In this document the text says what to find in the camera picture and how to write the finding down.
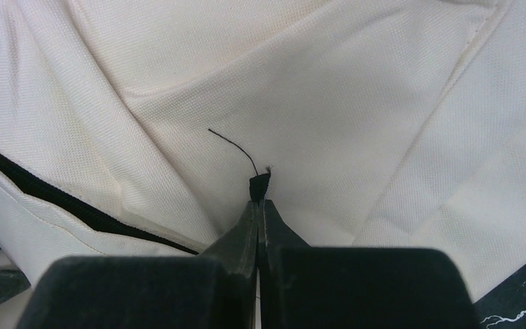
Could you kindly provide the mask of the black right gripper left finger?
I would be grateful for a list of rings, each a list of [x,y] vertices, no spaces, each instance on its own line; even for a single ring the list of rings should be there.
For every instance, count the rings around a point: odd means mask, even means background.
[[[36,286],[19,328],[254,328],[258,205],[196,256],[71,256]]]

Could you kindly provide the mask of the beige student backpack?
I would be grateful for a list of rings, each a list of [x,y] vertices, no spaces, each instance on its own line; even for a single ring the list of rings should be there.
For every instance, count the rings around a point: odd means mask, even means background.
[[[264,200],[526,328],[526,1],[0,1],[0,328],[57,260],[196,256]]]

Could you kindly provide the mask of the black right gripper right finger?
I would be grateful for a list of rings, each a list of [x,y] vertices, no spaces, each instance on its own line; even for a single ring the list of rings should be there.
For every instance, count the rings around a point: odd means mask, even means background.
[[[478,328],[461,274],[427,248],[312,247],[258,205],[263,328]]]

